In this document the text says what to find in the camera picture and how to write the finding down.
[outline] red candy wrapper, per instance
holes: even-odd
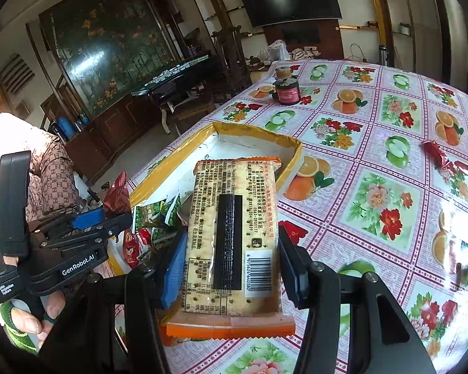
[[[425,150],[427,151],[428,155],[433,159],[435,166],[438,169],[444,170],[448,168],[451,171],[459,169],[463,173],[468,174],[468,165],[458,160],[452,163],[437,142],[424,141],[423,145],[425,146]]]
[[[123,260],[125,263],[134,269],[137,267],[139,261],[137,256],[139,255],[139,244],[137,242],[137,237],[130,231],[130,229],[125,229],[123,234]]]
[[[152,243],[151,234],[146,228],[139,229],[139,236],[142,240],[142,243],[146,246]]]
[[[126,182],[127,173],[124,171],[118,176],[104,197],[102,206],[107,218],[131,211],[130,195],[125,187]]]
[[[424,141],[423,146],[425,147],[428,155],[433,159],[435,166],[440,169],[444,169],[450,163],[445,152],[440,148],[437,142],[435,141]]]

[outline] floral tablecloth pattern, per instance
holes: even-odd
[[[295,106],[272,100],[279,66],[291,66],[298,76],[302,99]],[[468,95],[378,65],[274,63],[264,79],[166,147],[129,181],[130,190],[212,121],[248,123],[300,139],[319,171],[295,177],[278,203],[280,224],[292,241],[342,274],[377,272],[437,372],[460,360],[468,348]],[[422,148],[428,139],[459,167],[438,170]],[[172,372],[291,373],[307,311],[296,310],[284,294],[282,305],[295,317],[294,336],[184,342],[166,348]],[[342,306],[341,315],[348,313]],[[343,322],[336,372],[347,370],[349,328]]]

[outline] human hand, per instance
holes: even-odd
[[[5,264],[17,266],[17,257],[4,256],[3,260]],[[45,312],[50,318],[56,319],[61,313],[61,311],[64,309],[65,305],[66,299],[64,298],[63,292],[53,292],[49,295],[47,303],[45,304]],[[23,311],[22,309],[16,307],[13,307],[10,310],[10,318],[12,323],[16,326],[16,328],[19,331],[25,333],[32,333],[38,336],[38,348],[42,347],[43,342],[45,342],[45,339],[47,338],[52,327],[54,326],[48,320],[44,319],[42,322],[40,322],[29,312]]]

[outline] jar lid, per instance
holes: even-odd
[[[293,71],[288,66],[278,67],[275,70],[276,79],[287,79],[288,77],[291,77],[292,74]]]
[[[274,85],[279,88],[291,88],[298,84],[298,79],[295,76],[288,77],[287,79],[277,79]]]

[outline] blue gripper pad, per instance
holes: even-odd
[[[106,219],[104,215],[104,209],[102,207],[96,208],[92,211],[84,212],[78,215],[73,222],[71,222],[71,227],[75,229],[87,229],[91,226],[98,225]]]
[[[180,241],[165,273],[163,283],[161,304],[165,309],[168,309],[172,302],[177,299],[183,279],[183,265],[186,259],[187,229],[181,229],[178,233],[181,234]]]

